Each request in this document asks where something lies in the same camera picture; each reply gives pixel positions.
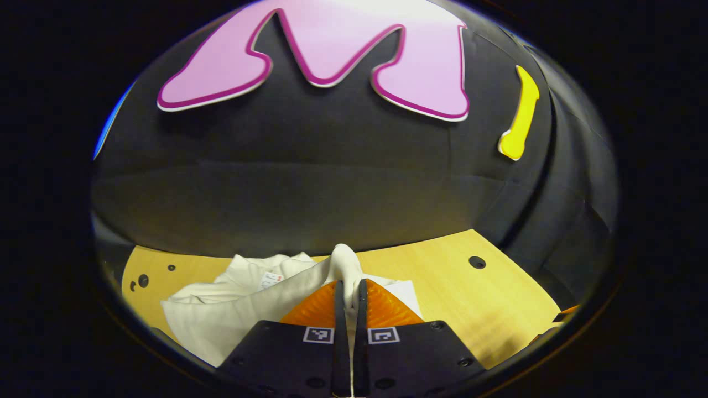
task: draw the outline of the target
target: wooden table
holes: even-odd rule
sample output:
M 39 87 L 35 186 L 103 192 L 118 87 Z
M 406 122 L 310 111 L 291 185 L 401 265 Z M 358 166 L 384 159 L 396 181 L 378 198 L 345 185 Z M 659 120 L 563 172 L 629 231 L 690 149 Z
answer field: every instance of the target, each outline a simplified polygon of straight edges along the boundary
M 365 273 L 412 280 L 423 319 L 446 321 L 488 369 L 548 330 L 560 312 L 524 270 L 472 229 L 362 251 L 357 256 Z M 486 267 L 470 266 L 471 256 L 482 258 Z M 123 274 L 123 297 L 146 324 L 177 341 L 160 300 L 167 300 L 190 283 L 213 282 L 230 262 L 230 258 L 184 256 L 136 246 Z M 143 274 L 149 280 L 145 288 L 139 285 Z

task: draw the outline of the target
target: yellow sticker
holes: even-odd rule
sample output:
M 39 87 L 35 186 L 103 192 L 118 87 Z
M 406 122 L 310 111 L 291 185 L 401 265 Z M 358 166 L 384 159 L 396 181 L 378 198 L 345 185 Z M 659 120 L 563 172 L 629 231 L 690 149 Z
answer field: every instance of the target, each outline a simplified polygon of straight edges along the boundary
M 531 127 L 531 120 L 536 109 L 536 101 L 540 97 L 538 86 L 531 76 L 522 67 L 516 65 L 516 72 L 521 80 L 521 96 L 516 108 L 514 121 L 511 128 L 501 135 L 499 139 L 499 152 L 512 160 L 521 159 L 524 153 L 526 136 Z

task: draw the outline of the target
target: black curved wall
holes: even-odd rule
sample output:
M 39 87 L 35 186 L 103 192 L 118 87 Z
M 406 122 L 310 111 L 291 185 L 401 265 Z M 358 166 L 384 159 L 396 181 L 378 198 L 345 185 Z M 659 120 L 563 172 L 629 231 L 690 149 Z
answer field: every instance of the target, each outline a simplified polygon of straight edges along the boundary
M 398 34 L 340 84 L 311 86 L 277 18 L 256 50 L 274 70 L 245 96 L 178 113 L 161 85 L 225 19 L 175 45 L 140 75 L 95 161 L 96 214 L 136 244 L 230 257 L 327 254 L 431 239 L 475 228 L 534 276 L 563 307 L 600 270 L 617 209 L 607 134 L 587 98 L 544 55 L 493 22 L 436 2 L 463 30 L 469 117 L 412 113 L 371 88 Z M 521 65 L 541 98 L 523 157 L 496 145 L 515 114 Z

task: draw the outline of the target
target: white towel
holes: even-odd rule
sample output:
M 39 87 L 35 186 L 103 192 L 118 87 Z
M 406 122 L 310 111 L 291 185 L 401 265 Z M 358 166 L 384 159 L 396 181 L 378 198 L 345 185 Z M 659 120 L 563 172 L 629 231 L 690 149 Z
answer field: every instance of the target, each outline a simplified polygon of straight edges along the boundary
M 283 280 L 259 291 L 267 272 L 281 275 Z M 357 287 L 363 278 L 384 286 L 422 317 L 411 281 L 400 283 L 364 274 L 356 254 L 345 244 L 335 246 L 332 255 L 319 263 L 305 253 L 269 258 L 236 255 L 214 283 L 193 283 L 161 304 L 181 345 L 210 365 L 219 366 L 256 322 L 280 321 L 333 280 L 343 281 L 347 329 L 354 330 Z

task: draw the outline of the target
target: blue light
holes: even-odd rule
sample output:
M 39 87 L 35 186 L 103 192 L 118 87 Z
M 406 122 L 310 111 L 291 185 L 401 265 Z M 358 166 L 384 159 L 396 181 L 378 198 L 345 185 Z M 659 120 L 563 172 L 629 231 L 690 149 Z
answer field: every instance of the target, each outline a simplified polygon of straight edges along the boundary
M 105 122 L 105 125 L 103 126 L 103 131 L 101 131 L 101 136 L 98 138 L 98 142 L 96 143 L 96 149 L 93 151 L 93 160 L 96 160 L 96 157 L 98 156 L 98 153 L 101 151 L 101 148 L 103 148 L 103 143 L 105 142 L 105 138 L 108 136 L 108 131 L 110 130 L 110 127 L 113 126 L 113 121 L 115 120 L 115 116 L 118 114 L 118 110 L 120 109 L 120 106 L 123 104 L 123 101 L 125 101 L 125 97 L 127 97 L 128 92 L 130 92 L 130 89 L 135 85 L 135 82 L 128 87 L 128 90 L 124 92 L 122 97 L 120 97 L 120 100 L 118 100 L 118 103 L 115 104 L 115 107 L 113 108 L 113 112 L 110 113 L 110 116 L 108 116 L 108 120 Z

